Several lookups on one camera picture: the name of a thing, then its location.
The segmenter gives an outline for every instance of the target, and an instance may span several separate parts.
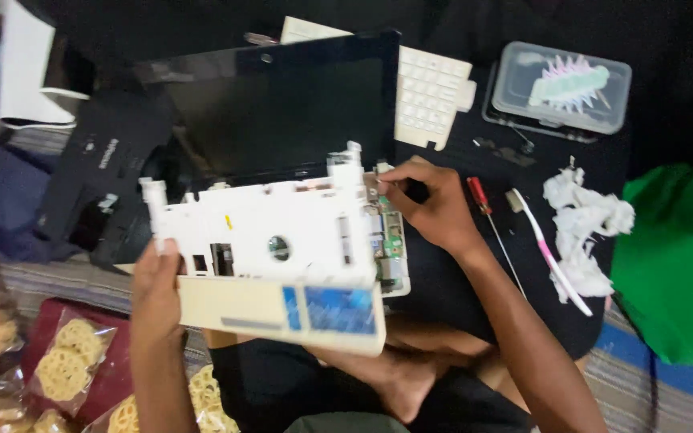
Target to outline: striped mat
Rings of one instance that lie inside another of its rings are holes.
[[[18,131],[10,143],[26,150],[60,152],[63,131]],[[50,265],[3,265],[2,275],[26,319],[33,319],[48,297],[78,300],[109,310],[130,311],[130,278],[101,271],[77,256]],[[202,335],[188,330],[186,362],[196,368],[209,362]],[[654,362],[652,387],[648,348],[636,337],[617,308],[605,323],[584,372],[612,432],[693,432],[693,367]],[[656,395],[656,406],[652,398]]]

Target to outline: laptop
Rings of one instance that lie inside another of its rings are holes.
[[[168,205],[186,259],[182,322],[378,354],[382,295],[405,294],[402,217],[376,192],[394,160],[399,34],[373,32],[138,64],[218,180]]]

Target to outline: foot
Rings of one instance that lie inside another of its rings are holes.
[[[438,375],[438,366],[430,358],[399,360],[382,384],[374,385],[384,408],[403,424],[419,414]]]

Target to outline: blue cloth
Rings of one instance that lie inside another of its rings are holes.
[[[0,262],[64,261],[79,252],[34,235],[37,211],[58,156],[0,146]]]

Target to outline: maroon cloth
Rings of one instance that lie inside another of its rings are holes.
[[[130,321],[111,311],[101,310],[87,304],[57,298],[45,300],[39,308],[39,315],[31,328],[28,344],[21,360],[21,369],[27,385],[34,374],[36,365],[42,359],[50,342],[53,341],[63,308],[71,308],[85,318],[117,328],[111,345],[106,351],[105,360],[99,366],[92,380],[87,400],[74,417],[76,423],[84,428],[132,394],[129,351]],[[30,408],[39,411],[46,409],[60,411],[60,408],[50,399],[38,395],[27,395],[26,401]]]

